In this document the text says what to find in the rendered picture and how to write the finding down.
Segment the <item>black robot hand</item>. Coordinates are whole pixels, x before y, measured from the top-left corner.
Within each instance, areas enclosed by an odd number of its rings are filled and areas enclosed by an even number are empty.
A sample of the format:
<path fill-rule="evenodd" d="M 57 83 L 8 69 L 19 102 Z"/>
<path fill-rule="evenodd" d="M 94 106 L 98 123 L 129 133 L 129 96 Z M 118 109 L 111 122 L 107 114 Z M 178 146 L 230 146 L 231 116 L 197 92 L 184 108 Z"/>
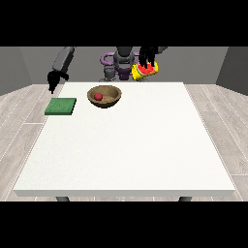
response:
<path fill-rule="evenodd" d="M 147 63 L 154 66 L 155 55 L 158 53 L 156 46 L 142 46 L 139 50 L 139 63 L 142 67 L 147 68 Z"/>
<path fill-rule="evenodd" d="M 56 86 L 60 82 L 60 79 L 63 78 L 65 80 L 69 79 L 69 75 L 60 71 L 51 71 L 47 74 L 47 82 L 49 84 L 48 90 L 53 93 Z"/>

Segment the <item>yellow cup with melon print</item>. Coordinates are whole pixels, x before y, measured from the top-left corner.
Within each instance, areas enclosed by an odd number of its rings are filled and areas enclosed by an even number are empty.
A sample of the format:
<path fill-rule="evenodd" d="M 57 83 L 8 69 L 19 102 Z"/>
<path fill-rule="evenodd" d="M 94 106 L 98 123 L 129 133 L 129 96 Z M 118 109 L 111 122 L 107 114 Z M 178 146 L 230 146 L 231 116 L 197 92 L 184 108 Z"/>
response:
<path fill-rule="evenodd" d="M 159 71 L 159 67 L 157 63 L 154 63 L 154 65 L 147 63 L 147 67 L 143 67 L 141 64 L 134 64 L 132 66 L 133 80 L 138 80 L 149 76 L 153 76 L 157 74 L 158 71 Z"/>

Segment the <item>green square pad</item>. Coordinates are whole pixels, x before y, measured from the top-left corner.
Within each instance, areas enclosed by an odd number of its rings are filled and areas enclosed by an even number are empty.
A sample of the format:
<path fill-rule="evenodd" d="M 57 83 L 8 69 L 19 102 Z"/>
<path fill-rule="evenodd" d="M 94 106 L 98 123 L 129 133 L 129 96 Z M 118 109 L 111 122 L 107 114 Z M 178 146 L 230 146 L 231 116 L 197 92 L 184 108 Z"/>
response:
<path fill-rule="evenodd" d="M 52 98 L 46 107 L 45 115 L 71 115 L 76 102 L 76 98 Z"/>

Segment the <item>brown wooden bowl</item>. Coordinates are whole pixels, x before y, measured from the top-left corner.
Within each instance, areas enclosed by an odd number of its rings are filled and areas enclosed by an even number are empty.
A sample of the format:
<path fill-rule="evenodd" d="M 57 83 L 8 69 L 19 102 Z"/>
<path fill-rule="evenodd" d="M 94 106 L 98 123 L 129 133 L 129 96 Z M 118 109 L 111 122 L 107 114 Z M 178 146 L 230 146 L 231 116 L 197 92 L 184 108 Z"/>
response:
<path fill-rule="evenodd" d="M 96 100 L 95 95 L 101 93 L 102 100 Z M 87 92 L 87 98 L 89 102 L 95 107 L 107 109 L 113 107 L 121 98 L 121 90 L 113 85 L 98 85 L 92 87 Z"/>

